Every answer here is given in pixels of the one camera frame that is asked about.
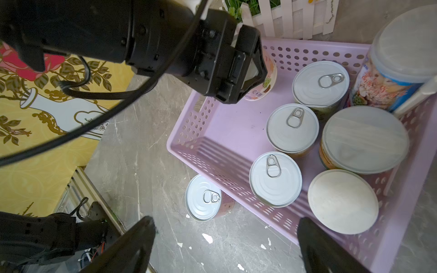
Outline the yellow label tin can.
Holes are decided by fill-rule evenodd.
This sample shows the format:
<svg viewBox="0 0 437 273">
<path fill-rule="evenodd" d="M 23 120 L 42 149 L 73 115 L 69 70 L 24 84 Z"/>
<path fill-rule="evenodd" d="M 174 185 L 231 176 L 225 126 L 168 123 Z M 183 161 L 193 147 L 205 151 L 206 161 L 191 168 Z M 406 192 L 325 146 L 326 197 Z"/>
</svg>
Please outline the yellow label tin can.
<svg viewBox="0 0 437 273">
<path fill-rule="evenodd" d="M 266 134 L 271 145 L 292 158 L 309 153 L 319 129 L 315 113 L 301 104 L 280 106 L 272 112 L 266 124 Z"/>
</svg>

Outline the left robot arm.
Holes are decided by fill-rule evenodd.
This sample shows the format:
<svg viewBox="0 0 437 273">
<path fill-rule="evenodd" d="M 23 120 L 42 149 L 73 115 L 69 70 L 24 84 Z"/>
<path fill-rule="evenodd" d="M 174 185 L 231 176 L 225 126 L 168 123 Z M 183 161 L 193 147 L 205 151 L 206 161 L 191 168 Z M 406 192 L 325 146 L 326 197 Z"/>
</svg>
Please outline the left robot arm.
<svg viewBox="0 0 437 273">
<path fill-rule="evenodd" d="M 110 111 L 72 132 L 1 158 L 1 166 L 26 160 L 70 142 L 125 110 L 149 93 L 164 74 L 181 80 L 203 96 L 224 104 L 238 103 L 264 83 L 267 68 L 261 34 L 237 27 L 227 12 L 210 9 L 209 1 L 2 1 L 1 40 L 30 68 L 43 72 L 44 55 L 76 55 L 126 63 L 147 77 L 134 91 L 86 93 L 91 79 L 62 81 L 71 97 L 116 100 Z"/>
</svg>

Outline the orange can plastic lid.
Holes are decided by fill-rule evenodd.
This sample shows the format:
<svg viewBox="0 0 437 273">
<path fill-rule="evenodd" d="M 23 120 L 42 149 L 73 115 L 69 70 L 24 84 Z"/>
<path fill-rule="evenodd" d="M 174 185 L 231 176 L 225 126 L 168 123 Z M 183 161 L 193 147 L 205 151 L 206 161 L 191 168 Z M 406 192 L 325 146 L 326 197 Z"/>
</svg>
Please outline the orange can plastic lid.
<svg viewBox="0 0 437 273">
<path fill-rule="evenodd" d="M 327 121 L 319 156 L 327 169 L 372 175 L 398 166 L 409 150 L 409 134 L 398 118 L 379 108 L 353 106 Z"/>
</svg>

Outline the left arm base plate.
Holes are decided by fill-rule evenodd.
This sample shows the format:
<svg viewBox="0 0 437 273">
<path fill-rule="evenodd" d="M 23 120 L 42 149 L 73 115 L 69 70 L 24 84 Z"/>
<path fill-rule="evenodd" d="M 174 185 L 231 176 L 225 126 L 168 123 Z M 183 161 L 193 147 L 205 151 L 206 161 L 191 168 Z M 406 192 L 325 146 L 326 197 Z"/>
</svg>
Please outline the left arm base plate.
<svg viewBox="0 0 437 273">
<path fill-rule="evenodd" d="M 80 209 L 88 202 L 84 197 L 79 205 L 69 213 L 69 216 L 79 219 L 74 225 L 74 251 L 98 248 L 103 250 L 103 244 L 110 245 L 117 238 L 116 230 L 110 221 L 106 218 L 105 212 L 98 202 L 93 202 L 88 214 L 82 216 Z"/>
</svg>

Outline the purple plastic basket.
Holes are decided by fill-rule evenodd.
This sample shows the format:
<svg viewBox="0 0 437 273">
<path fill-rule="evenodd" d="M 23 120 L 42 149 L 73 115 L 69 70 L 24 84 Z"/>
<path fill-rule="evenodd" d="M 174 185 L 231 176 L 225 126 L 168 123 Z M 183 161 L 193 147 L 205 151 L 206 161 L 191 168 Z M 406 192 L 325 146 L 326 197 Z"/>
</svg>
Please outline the purple plastic basket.
<svg viewBox="0 0 437 273">
<path fill-rule="evenodd" d="M 367 44 L 262 40 L 261 93 L 235 105 L 193 92 L 167 142 L 174 154 L 292 242 L 312 219 L 369 271 L 390 271 L 437 152 L 437 98 L 402 117 L 345 108 Z M 376 215 L 356 231 L 314 209 L 322 178 L 352 175 Z"/>
</svg>

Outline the tall yellow can plastic lid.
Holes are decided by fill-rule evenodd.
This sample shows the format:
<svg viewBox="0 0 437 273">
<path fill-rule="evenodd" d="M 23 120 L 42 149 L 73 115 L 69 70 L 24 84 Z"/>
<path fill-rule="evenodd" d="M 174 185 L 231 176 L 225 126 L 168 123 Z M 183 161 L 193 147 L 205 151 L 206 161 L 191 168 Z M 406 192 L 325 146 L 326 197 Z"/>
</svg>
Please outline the tall yellow can plastic lid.
<svg viewBox="0 0 437 273">
<path fill-rule="evenodd" d="M 407 11 L 378 32 L 346 103 L 400 116 L 437 92 L 437 6 Z"/>
</svg>

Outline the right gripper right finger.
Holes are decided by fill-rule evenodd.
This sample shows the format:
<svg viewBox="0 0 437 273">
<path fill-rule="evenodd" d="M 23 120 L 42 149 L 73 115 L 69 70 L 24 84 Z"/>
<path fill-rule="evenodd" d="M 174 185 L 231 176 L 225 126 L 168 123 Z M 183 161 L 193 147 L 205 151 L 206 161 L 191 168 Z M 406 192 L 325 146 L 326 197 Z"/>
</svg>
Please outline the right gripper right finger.
<svg viewBox="0 0 437 273">
<path fill-rule="evenodd" d="M 367 273 L 369 270 L 345 251 L 312 219 L 300 219 L 297 238 L 308 273 Z"/>
</svg>

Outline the orange label tin can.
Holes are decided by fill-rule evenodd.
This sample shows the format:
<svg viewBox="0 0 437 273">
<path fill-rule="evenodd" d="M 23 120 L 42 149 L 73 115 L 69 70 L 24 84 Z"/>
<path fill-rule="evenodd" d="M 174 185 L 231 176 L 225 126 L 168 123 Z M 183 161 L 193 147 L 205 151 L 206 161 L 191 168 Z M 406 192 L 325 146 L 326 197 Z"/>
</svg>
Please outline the orange label tin can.
<svg viewBox="0 0 437 273">
<path fill-rule="evenodd" d="M 253 194 L 263 204 L 284 208 L 299 197 L 303 177 L 294 159 L 282 152 L 272 151 L 253 162 L 249 184 Z"/>
</svg>

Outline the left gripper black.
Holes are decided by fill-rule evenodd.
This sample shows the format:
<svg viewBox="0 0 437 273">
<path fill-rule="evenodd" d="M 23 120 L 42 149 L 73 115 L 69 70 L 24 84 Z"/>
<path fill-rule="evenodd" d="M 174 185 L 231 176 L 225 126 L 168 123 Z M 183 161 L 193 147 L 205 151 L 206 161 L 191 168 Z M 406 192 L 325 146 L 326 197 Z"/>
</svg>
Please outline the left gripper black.
<svg viewBox="0 0 437 273">
<path fill-rule="evenodd" d="M 129 64 L 148 77 L 163 68 L 198 93 L 235 104 L 267 77 L 260 33 L 210 5 L 134 1 Z"/>
</svg>

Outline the small yellow can plastic lid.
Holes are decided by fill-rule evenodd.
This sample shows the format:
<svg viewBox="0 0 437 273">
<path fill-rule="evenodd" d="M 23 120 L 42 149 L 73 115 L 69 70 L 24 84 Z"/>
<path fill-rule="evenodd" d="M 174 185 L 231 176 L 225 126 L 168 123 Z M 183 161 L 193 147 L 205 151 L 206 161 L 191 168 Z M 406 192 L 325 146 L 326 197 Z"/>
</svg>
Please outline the small yellow can plastic lid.
<svg viewBox="0 0 437 273">
<path fill-rule="evenodd" d="M 372 187 L 360 176 L 342 169 L 318 174 L 307 193 L 314 216 L 330 230 L 346 235 L 370 229 L 379 216 Z"/>
</svg>

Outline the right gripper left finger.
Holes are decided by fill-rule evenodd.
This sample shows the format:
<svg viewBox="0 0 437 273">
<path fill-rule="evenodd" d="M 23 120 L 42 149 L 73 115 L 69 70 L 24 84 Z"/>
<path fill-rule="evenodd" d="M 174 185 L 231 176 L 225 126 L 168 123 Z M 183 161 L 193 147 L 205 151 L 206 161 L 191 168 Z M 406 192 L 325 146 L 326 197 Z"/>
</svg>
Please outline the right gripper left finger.
<svg viewBox="0 0 437 273">
<path fill-rule="evenodd" d="M 156 234 L 154 219 L 143 217 L 81 272 L 145 273 Z"/>
</svg>

